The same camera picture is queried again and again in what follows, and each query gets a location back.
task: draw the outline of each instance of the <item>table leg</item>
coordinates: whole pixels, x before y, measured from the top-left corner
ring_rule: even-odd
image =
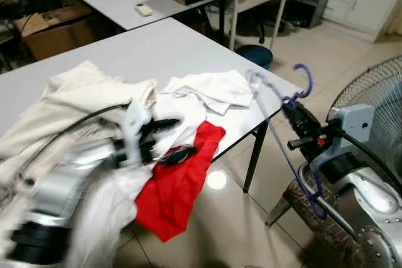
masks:
[[[237,26],[237,3],[238,0],[233,0],[233,13],[232,13],[232,25],[231,25],[231,37],[229,40],[229,49],[234,49],[234,40],[236,38],[236,26]]]
[[[272,34],[271,44],[269,46],[269,48],[271,50],[272,50],[272,47],[274,46],[274,40],[276,38],[276,35],[278,34],[279,25],[281,24],[282,13],[283,13],[283,9],[285,8],[285,2],[286,2],[286,0],[281,0],[278,15],[276,15],[276,22],[275,22],[274,32]]]
[[[219,0],[219,43],[225,43],[225,5],[226,0]]]
[[[262,122],[257,128],[256,141],[254,142],[253,153],[251,155],[249,168],[247,170],[246,180],[244,181],[243,193],[249,192],[251,181],[253,180],[254,171],[256,170],[259,153],[261,152],[261,148],[263,146],[267,128],[268,128],[267,120]]]

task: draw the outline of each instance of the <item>tiled floor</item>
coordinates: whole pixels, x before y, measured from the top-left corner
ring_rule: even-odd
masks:
[[[238,40],[257,44],[253,36]],[[337,94],[354,77],[402,53],[402,39],[389,36],[371,45],[324,24],[279,36],[273,53],[271,71],[301,87],[306,78],[294,72],[292,65],[302,62],[312,68],[315,88],[303,103],[323,121]],[[281,115],[272,124],[283,142],[295,136]],[[293,179],[270,131],[249,195],[243,194],[253,141],[248,137],[212,165],[209,173],[223,171],[227,184],[222,190],[204,185],[185,233],[163,244],[152,233],[130,225],[122,233],[115,267],[332,267],[329,263],[336,260],[314,241],[313,233],[293,210],[271,228],[264,224],[267,212]],[[295,164],[303,161],[296,151],[290,156]]]

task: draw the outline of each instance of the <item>stool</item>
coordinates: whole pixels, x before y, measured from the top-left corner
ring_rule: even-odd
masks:
[[[272,51],[260,45],[244,45],[236,53],[268,70],[273,60]]]

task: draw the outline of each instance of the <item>blue object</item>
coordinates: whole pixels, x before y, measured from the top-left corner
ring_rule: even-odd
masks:
[[[261,45],[244,45],[236,53],[268,70],[274,58],[272,51]]]

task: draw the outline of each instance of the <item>cardboard box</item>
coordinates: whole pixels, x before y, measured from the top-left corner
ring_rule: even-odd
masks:
[[[108,19],[80,3],[41,14],[35,13],[14,23],[37,60],[115,34],[114,26]]]

